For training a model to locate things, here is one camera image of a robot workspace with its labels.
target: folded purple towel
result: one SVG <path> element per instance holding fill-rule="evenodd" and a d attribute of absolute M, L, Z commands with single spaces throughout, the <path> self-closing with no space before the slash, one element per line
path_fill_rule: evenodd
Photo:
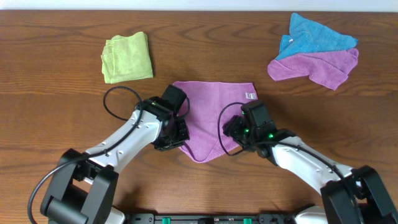
<path fill-rule="evenodd" d="M 356 49 L 299 53 L 272 60 L 268 65 L 268 74 L 275 81 L 309 75 L 313 82 L 336 90 L 358 64 L 358 55 Z"/>
<path fill-rule="evenodd" d="M 208 162 L 224 154 L 217 135 L 217 121 L 221 110 L 233 102 L 247 103 L 257 99 L 252 83 L 220 82 L 175 82 L 190 99 L 190 112 L 185 122 L 190 133 L 190 140 L 180 149 L 195 162 Z M 187 111 L 185 102 L 180 114 Z M 227 151 L 236 148 L 232 138 L 222 133 L 222 126 L 234 115 L 242 114 L 240 105 L 229 107 L 221 118 L 221 138 Z"/>

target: blue cloth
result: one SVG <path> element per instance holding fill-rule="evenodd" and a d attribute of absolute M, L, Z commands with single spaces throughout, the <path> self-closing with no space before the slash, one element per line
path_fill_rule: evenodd
<path fill-rule="evenodd" d="M 356 46 L 358 40 L 293 13 L 290 19 L 290 35 L 283 35 L 276 60 L 297 53 L 329 52 L 348 50 Z"/>

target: wooden table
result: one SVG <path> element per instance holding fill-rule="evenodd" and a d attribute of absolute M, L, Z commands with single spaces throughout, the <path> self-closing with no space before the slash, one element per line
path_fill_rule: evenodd
<path fill-rule="evenodd" d="M 37 182 L 70 147 L 83 152 L 123 122 L 102 106 L 106 39 L 148 35 L 155 78 L 124 82 L 143 98 L 177 80 L 253 82 L 278 127 L 324 155 L 377 169 L 398 205 L 398 14 L 303 12 L 359 39 L 359 64 L 337 91 L 295 78 L 274 82 L 290 12 L 0 11 L 0 223 L 27 223 Z M 136 99 L 109 97 L 129 116 Z M 38 193 L 34 215 L 47 185 Z M 178 149 L 147 146 L 119 177 L 114 204 L 125 212 L 293 211 L 320 196 L 255 153 L 192 162 Z"/>

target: towel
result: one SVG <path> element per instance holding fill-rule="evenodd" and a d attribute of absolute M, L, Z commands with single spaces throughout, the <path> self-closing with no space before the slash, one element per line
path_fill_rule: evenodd
<path fill-rule="evenodd" d="M 268 65 L 268 74 L 275 81 L 309 75 L 313 82 L 336 90 L 358 64 L 358 55 L 356 49 L 299 53 L 282 60 L 272 60 Z"/>
<path fill-rule="evenodd" d="M 220 82 L 175 82 L 190 99 L 190 112 L 185 122 L 190 133 L 190 140 L 180 149 L 195 162 L 208 162 L 224 154 L 217 133 L 217 121 L 221 110 L 233 102 L 247 103 L 257 99 L 252 83 Z M 185 102 L 180 114 L 187 111 Z M 230 106 L 221 117 L 220 131 L 227 151 L 238 146 L 232 138 L 223 134 L 222 127 L 234 115 L 242 115 L 240 105 Z"/>
<path fill-rule="evenodd" d="M 297 13 L 293 13 L 290 19 L 289 34 L 282 36 L 276 60 L 297 53 L 348 50 L 358 43 L 358 40 L 351 36 L 339 34 Z"/>
<path fill-rule="evenodd" d="M 105 83 L 152 78 L 147 36 L 138 32 L 130 37 L 114 36 L 106 41 L 101 55 Z"/>

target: green cloth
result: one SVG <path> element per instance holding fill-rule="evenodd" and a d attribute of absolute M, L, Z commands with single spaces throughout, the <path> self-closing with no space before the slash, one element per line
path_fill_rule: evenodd
<path fill-rule="evenodd" d="M 116 35 L 107 40 L 101 59 L 105 83 L 154 77 L 148 40 L 143 32 L 130 37 Z"/>

